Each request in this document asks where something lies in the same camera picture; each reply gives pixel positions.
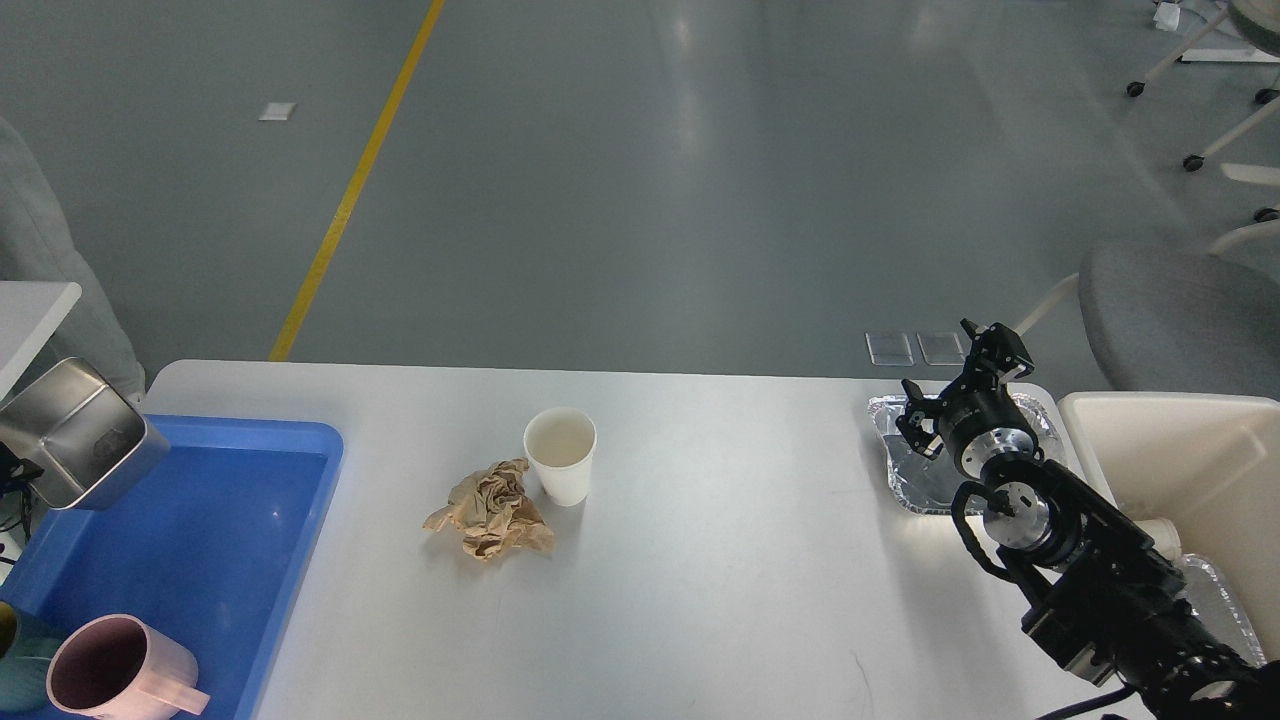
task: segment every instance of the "pink mug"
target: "pink mug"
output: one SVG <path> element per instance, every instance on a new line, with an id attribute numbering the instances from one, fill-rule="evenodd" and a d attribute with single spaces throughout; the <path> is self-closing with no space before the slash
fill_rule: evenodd
<path id="1" fill-rule="evenodd" d="M 64 712 L 111 720 L 200 715 L 196 659 L 132 615 L 104 615 L 72 633 L 52 661 L 45 689 Z"/>

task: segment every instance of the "black cable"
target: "black cable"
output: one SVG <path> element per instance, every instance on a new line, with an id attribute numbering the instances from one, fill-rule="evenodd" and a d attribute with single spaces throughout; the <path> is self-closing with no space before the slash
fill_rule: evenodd
<path id="1" fill-rule="evenodd" d="M 987 502 L 996 505 L 997 509 L 1001 502 L 1001 498 L 982 483 L 977 483 L 974 480 L 965 480 L 960 483 L 960 488 L 956 491 L 956 496 L 951 501 L 951 521 L 955 523 L 956 532 L 960 533 L 960 541 L 964 542 L 965 550 L 969 551 L 969 555 L 978 561 L 978 565 L 980 565 L 983 570 L 1000 578 L 1001 580 L 1005 580 L 1006 583 L 1018 584 L 1018 582 L 1014 580 L 1014 575 L 1009 570 L 996 565 L 989 557 L 987 557 L 987 552 L 982 550 L 978 537 L 973 534 L 973 528 L 970 528 L 969 523 L 964 519 L 964 510 L 969 505 L 969 498 L 975 495 L 987 498 Z M 1004 498 L 1004 503 L 1007 507 L 1007 497 Z"/>
<path id="2" fill-rule="evenodd" d="M 26 538 L 29 541 L 31 539 L 31 520 L 32 520 L 32 514 L 36 510 L 35 498 L 32 497 L 32 492 L 31 492 L 31 486 L 26 484 L 26 483 L 20 483 L 17 487 L 12 487 L 12 486 L 10 487 L 5 487 L 3 491 L 0 491 L 0 497 L 4 497 L 5 495 L 8 495 L 10 492 L 20 492 L 22 497 L 18 500 L 18 512 L 15 512 L 14 515 L 10 515 L 9 518 L 5 518 L 3 520 L 4 523 L 8 523 L 8 524 L 4 525 L 4 527 L 0 527 L 0 533 L 6 533 L 6 532 L 13 530 L 13 529 L 15 529 L 15 528 L 18 528 L 20 525 L 23 536 L 26 536 Z"/>
<path id="3" fill-rule="evenodd" d="M 1106 707 L 1108 705 L 1115 705 L 1121 700 L 1128 698 L 1133 693 L 1138 692 L 1138 688 L 1133 685 L 1125 685 L 1114 693 L 1107 693 L 1105 696 L 1098 696 L 1093 700 L 1087 700 L 1084 702 L 1078 702 L 1075 705 L 1069 705 L 1061 710 L 1055 710 L 1048 715 L 1041 715 L 1036 720 L 1064 720 L 1065 717 L 1075 717 L 1076 715 L 1083 715 L 1091 710 L 1097 710 L 1100 707 Z"/>

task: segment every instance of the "white bin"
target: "white bin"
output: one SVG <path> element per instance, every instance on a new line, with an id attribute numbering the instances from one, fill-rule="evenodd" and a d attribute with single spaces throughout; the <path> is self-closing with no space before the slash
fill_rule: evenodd
<path id="1" fill-rule="evenodd" d="M 1267 657 L 1280 657 L 1280 402 L 1084 392 L 1059 402 L 1089 484 L 1134 520 L 1167 518 L 1222 570 Z"/>

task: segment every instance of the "gray pants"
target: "gray pants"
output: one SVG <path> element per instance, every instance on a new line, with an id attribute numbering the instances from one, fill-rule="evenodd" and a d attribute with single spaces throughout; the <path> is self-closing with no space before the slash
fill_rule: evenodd
<path id="1" fill-rule="evenodd" d="M 0 279 L 77 282 L 82 295 L 37 364 L 88 360 L 116 392 L 141 400 L 142 365 L 88 263 L 76 251 L 67 218 L 18 131 L 0 118 Z"/>

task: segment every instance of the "white paper cup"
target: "white paper cup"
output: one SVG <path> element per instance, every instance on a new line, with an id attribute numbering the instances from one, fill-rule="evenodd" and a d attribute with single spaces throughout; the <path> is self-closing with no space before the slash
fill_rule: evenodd
<path id="1" fill-rule="evenodd" d="M 1178 528 L 1171 520 L 1152 518 L 1151 520 L 1134 520 L 1133 524 L 1156 541 L 1156 552 L 1164 555 L 1166 560 L 1178 560 L 1183 556 L 1183 541 L 1178 537 Z"/>
<path id="2" fill-rule="evenodd" d="M 595 423 L 575 407 L 543 410 L 525 427 L 525 456 L 543 491 L 562 507 L 582 502 L 591 489 Z"/>

